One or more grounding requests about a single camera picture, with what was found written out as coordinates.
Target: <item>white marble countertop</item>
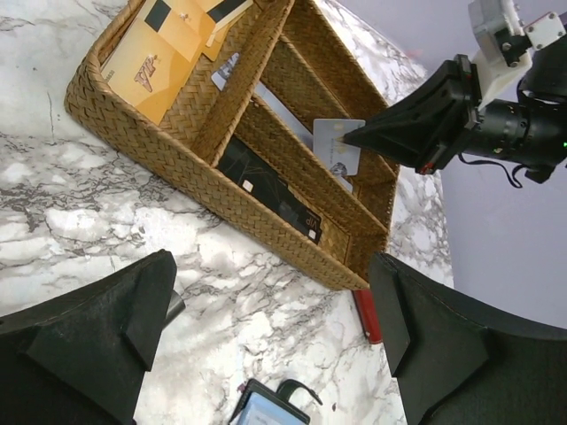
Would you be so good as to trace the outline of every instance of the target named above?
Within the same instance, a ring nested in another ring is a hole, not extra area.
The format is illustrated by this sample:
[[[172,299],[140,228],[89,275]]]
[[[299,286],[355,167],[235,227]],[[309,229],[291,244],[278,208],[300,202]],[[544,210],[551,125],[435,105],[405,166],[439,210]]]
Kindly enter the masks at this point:
[[[67,83],[124,0],[32,3],[0,4],[0,315],[165,248],[187,309],[162,335],[139,424],[226,423],[252,377],[317,391],[324,406],[292,399],[314,425],[405,422],[350,292],[311,281],[66,115]],[[353,15],[320,6],[388,101],[423,81],[422,67]],[[402,170],[390,252],[452,285],[438,176]]]

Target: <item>grey wall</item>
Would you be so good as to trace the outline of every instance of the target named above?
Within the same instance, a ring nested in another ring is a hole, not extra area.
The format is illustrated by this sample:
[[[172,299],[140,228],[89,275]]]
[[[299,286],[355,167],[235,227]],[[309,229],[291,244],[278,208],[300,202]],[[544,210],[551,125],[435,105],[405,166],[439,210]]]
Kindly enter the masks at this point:
[[[430,71],[478,48],[468,0],[339,1]],[[517,3],[526,22],[567,10],[566,0]],[[503,97],[516,100],[513,90]],[[567,328],[567,169],[557,168],[544,185],[513,189],[500,168],[454,160],[442,180],[455,288]]]

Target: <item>white card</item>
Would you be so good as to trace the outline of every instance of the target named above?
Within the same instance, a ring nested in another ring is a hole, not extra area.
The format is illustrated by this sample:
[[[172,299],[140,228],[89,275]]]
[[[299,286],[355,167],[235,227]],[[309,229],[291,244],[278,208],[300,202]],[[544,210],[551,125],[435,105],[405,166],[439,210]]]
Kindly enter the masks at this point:
[[[343,136],[364,127],[364,120],[314,120],[313,153],[333,175],[358,173],[361,149],[342,142]]]
[[[346,190],[348,190],[349,192],[353,193],[353,185],[351,183],[349,183],[348,181],[346,181],[343,177],[341,177],[340,175],[336,176],[337,180],[343,185],[345,186]]]

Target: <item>red object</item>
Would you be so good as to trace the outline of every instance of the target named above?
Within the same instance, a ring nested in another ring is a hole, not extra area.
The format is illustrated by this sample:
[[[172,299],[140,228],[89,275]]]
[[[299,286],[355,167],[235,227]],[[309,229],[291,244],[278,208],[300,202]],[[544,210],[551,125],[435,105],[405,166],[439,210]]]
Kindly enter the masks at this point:
[[[421,170],[419,170],[419,174],[427,174],[430,172],[430,170],[433,168],[433,163],[430,162],[428,164],[426,164],[425,166],[423,166],[423,168]]]
[[[361,316],[362,328],[371,344],[382,342],[382,331],[378,322],[378,315],[374,307],[371,290],[353,290],[354,302]]]

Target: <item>woven basket compartment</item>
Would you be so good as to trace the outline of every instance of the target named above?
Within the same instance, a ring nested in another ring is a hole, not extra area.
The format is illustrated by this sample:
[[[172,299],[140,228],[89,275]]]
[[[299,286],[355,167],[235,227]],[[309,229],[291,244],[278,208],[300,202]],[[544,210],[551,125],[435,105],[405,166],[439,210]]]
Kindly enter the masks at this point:
[[[351,195],[254,95],[261,80],[309,130],[316,118],[367,119],[386,107],[313,1],[256,0],[217,60],[201,55],[159,126],[116,96],[100,70],[142,2],[131,0],[90,49],[67,88],[67,111],[325,286],[368,288],[369,256],[387,243],[398,167],[363,152]],[[220,92],[211,76],[235,52],[239,59]],[[319,244],[215,169],[233,134],[322,217]]]

